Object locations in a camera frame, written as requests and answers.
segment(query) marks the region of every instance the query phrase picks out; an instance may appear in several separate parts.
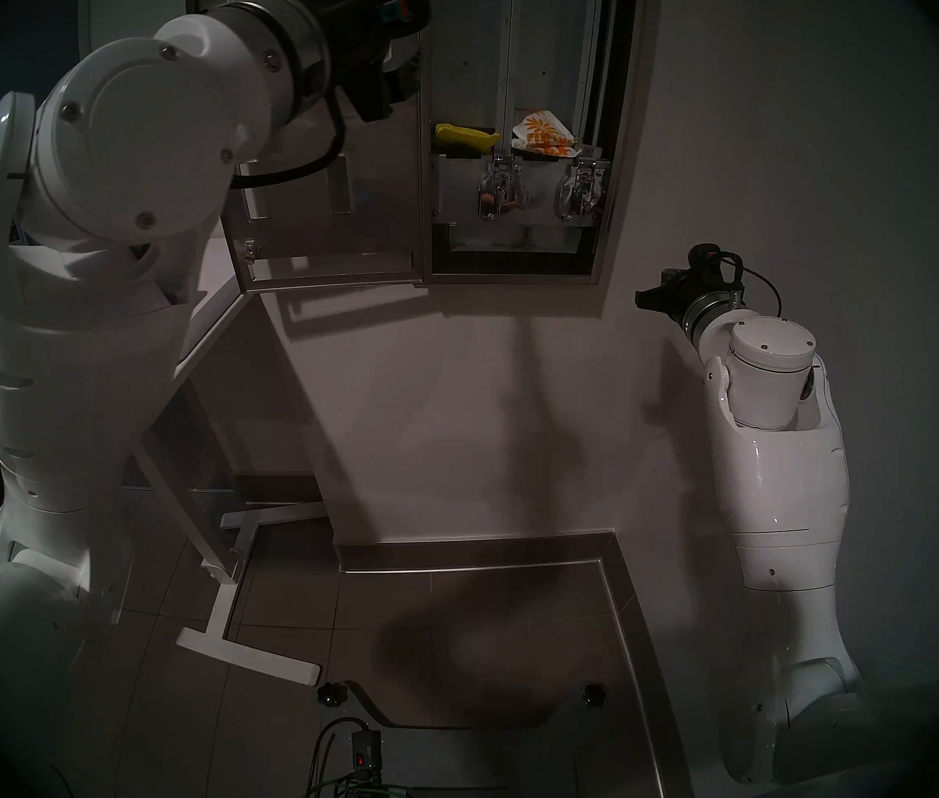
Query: black device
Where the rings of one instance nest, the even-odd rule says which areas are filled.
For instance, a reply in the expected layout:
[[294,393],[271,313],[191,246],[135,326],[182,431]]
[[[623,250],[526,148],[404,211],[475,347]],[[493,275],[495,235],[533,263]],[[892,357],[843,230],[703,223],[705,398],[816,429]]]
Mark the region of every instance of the black device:
[[266,25],[288,61],[293,105],[287,121],[325,99],[333,138],[329,149],[310,163],[261,175],[234,175],[231,188],[291,182],[332,163],[347,133],[336,88],[342,88],[364,122],[392,116],[393,103],[410,99],[420,88],[420,46],[392,70],[384,69],[384,59],[393,39],[429,25],[429,0],[241,0],[205,13],[236,27],[244,12]]
[[[720,269],[730,265],[735,271],[731,282]],[[775,285],[762,274],[747,268],[743,258],[722,251],[714,243],[699,243],[688,251],[688,268],[666,268],[662,284],[635,293],[635,305],[647,311],[667,314],[683,329],[684,335],[698,348],[698,338],[710,322],[732,308],[743,307],[743,273],[765,283],[776,296],[776,316],[783,312],[783,301]]]
[[351,733],[351,771],[360,784],[381,784],[381,731],[363,729]]

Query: yellow package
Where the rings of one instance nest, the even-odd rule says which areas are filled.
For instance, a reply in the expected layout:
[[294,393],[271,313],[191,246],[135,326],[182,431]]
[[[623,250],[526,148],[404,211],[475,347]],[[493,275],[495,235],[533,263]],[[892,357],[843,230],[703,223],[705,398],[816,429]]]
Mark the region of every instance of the yellow package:
[[460,128],[459,126],[448,125],[447,122],[441,122],[436,126],[436,141],[441,144],[450,145],[459,143],[475,148],[482,154],[487,154],[490,148],[502,139],[502,134],[485,134],[475,128]]

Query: open cabinet door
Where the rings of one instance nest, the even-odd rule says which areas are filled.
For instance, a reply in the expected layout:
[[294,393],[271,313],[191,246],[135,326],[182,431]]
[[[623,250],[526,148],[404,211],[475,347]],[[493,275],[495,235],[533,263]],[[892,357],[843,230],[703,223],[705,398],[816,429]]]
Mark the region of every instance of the open cabinet door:
[[[364,125],[338,91],[348,132],[335,162],[231,190],[222,223],[243,291],[598,282],[642,0],[431,3],[429,28],[393,42],[385,63],[420,54],[416,95]],[[568,133],[560,153],[515,132],[543,111]],[[482,144],[437,135],[451,126]],[[303,164],[331,136],[316,106],[238,170]]]

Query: white robotic arm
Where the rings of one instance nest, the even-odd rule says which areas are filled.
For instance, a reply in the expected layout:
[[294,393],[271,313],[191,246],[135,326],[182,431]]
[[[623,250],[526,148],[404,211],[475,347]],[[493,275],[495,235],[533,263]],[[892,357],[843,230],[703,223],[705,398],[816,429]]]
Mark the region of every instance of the white robotic arm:
[[[741,680],[722,710],[722,756],[735,779],[767,782],[797,769],[784,750],[798,745],[785,742],[807,707],[852,692],[859,679],[835,619],[846,453],[813,335],[743,308],[737,255],[705,244],[688,262],[636,304],[676,319],[703,364],[717,501],[752,623]],[[731,283],[722,262],[737,270]]]
[[[335,158],[338,86],[364,121],[391,114],[417,59],[384,72],[384,55],[429,14],[428,0],[238,2],[100,48],[40,108],[0,103],[0,739],[43,790],[32,741],[85,625],[121,608],[122,466],[169,397],[227,191]],[[321,158],[234,177],[320,99]],[[25,244],[9,245],[13,221]]]

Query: metal frame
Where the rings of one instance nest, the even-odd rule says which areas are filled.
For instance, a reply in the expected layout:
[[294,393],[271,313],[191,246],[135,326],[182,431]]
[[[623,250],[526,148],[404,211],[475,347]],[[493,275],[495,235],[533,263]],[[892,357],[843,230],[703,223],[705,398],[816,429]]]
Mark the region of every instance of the metal frame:
[[418,33],[421,46],[420,84],[417,91],[417,114],[421,125],[418,126],[417,149],[417,204],[420,226],[421,257],[414,268],[419,273],[415,282],[427,282],[432,276],[432,217],[427,213],[435,211],[432,205],[432,170],[435,161],[432,158],[432,25]]
[[514,89],[517,48],[521,31],[521,0],[502,0],[502,38],[499,40],[499,85],[495,99],[495,130],[502,134],[502,153],[513,143]]
[[[178,635],[178,646],[233,666],[253,669],[263,675],[306,686],[316,684],[321,674],[321,667],[317,664],[234,643],[226,640],[226,633],[229,631],[229,621],[233,616],[236,597],[244,582],[259,526],[325,517],[325,504],[293,503],[270,509],[228,512],[222,515],[222,524],[216,529],[192,501],[188,489],[181,483],[173,470],[173,464],[151,429],[140,436],[139,442],[133,447],[133,456],[160,502],[173,515],[173,519],[178,522],[190,543],[202,555],[203,568],[211,572],[212,577],[218,581],[218,593],[211,608],[211,617],[207,620],[207,631],[182,628]],[[228,548],[222,539],[220,529],[241,530],[232,549]]]
[[207,631],[200,632],[183,627],[178,635],[178,646],[225,661],[233,666],[261,672],[263,675],[301,683],[305,686],[316,684],[321,674],[321,667],[317,664],[234,643],[226,640],[226,632],[229,630],[229,620],[233,615],[236,596],[244,581],[251,549],[255,544],[255,535],[259,533],[259,526],[284,524],[295,520],[313,520],[318,517],[325,517],[324,503],[293,503],[286,507],[226,512],[222,515],[223,529],[241,530],[236,536],[236,544],[232,549],[237,556],[236,572],[232,577],[220,582],[218,594],[211,609],[211,617],[207,620]]
[[597,31],[602,0],[587,0],[587,5],[589,9],[584,17],[580,76],[577,78],[577,104],[572,112],[572,133],[579,141],[584,139],[584,114],[587,113],[587,97],[591,95],[591,79],[595,76]]
[[[606,7],[602,5],[602,0],[596,0],[599,5],[598,11]],[[640,59],[642,56],[641,47],[642,47],[642,38],[644,32],[644,25],[647,21],[646,16],[646,6],[647,0],[635,0],[634,11],[634,30],[632,33],[631,47],[629,50],[628,57],[628,69],[624,75],[626,80],[625,97],[621,103],[621,123],[617,129],[616,145],[614,148],[613,158],[612,158],[612,167],[610,171],[610,183],[609,188],[606,191],[606,206],[602,211],[602,215],[598,220],[599,233],[596,239],[595,244],[595,260],[593,265],[591,265],[591,274],[589,276],[565,276],[565,274],[518,274],[518,273],[437,273],[433,270],[432,267],[432,254],[433,248],[431,243],[431,238],[428,243],[429,251],[426,260],[426,277],[424,281],[426,283],[494,283],[494,284],[580,284],[580,285],[597,285],[602,279],[602,270],[606,264],[606,251],[609,247],[610,236],[612,233],[613,226],[613,216],[615,213],[615,207],[618,197],[621,195],[621,192],[624,189],[626,183],[631,180],[631,169],[635,164],[635,154],[624,154],[625,144],[629,139],[629,126],[631,120],[629,119],[631,113],[631,105],[635,91],[631,88],[633,87],[633,79],[636,76],[637,69],[640,66]],[[610,0],[608,11],[609,11],[609,27],[612,30],[613,22],[617,10],[617,0]],[[611,57],[611,44],[612,44],[612,34],[608,35],[606,39],[606,51],[604,51],[604,71],[601,74],[601,81],[599,84],[599,101],[601,102],[602,96],[606,91],[606,81],[610,78],[609,74],[609,63]],[[594,79],[594,70],[591,73],[591,78]],[[587,83],[587,90],[585,91],[585,98],[589,95],[591,90],[591,83]],[[587,113],[587,101],[584,103],[584,107],[581,110],[581,113]],[[595,131],[591,132],[591,141],[594,141],[597,136],[598,130],[598,114],[596,114],[595,122]],[[584,140],[587,141],[587,133],[584,134]]]
[[[614,20],[616,19],[616,16],[617,16],[617,0],[610,0],[609,15],[608,15],[608,19],[606,20],[606,28],[609,30],[609,32],[606,33],[606,50],[604,50],[604,53],[602,53],[602,79],[599,81],[599,93],[598,93],[599,109],[595,114],[595,130],[591,131],[591,144],[592,145],[595,145],[598,141],[599,119],[601,118],[601,115],[602,115],[601,114],[602,100],[604,100],[604,97],[606,97],[606,80],[610,78],[610,58],[611,58],[612,49],[613,49],[613,25],[614,25]],[[626,81],[628,80],[628,76],[631,76],[632,74],[632,63],[634,59],[634,53],[635,52],[633,50],[629,55],[629,59],[628,59],[629,68],[628,68],[628,73],[625,76]],[[623,116],[623,118],[624,118],[624,112],[625,112],[625,108],[622,108],[621,116]],[[617,154],[614,153],[613,156],[614,156],[614,160],[616,160]]]

